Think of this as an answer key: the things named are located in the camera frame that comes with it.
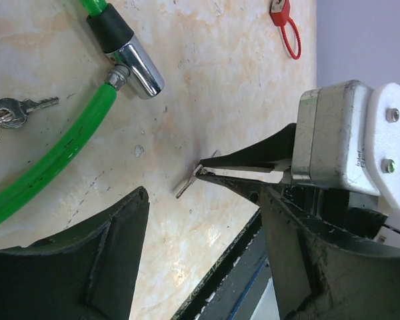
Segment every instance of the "round metal key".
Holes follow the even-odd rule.
[[[28,114],[21,108],[18,100],[12,98],[0,98],[0,116],[3,113],[11,113],[13,119],[0,123],[0,127],[16,129],[22,127],[27,122]]]

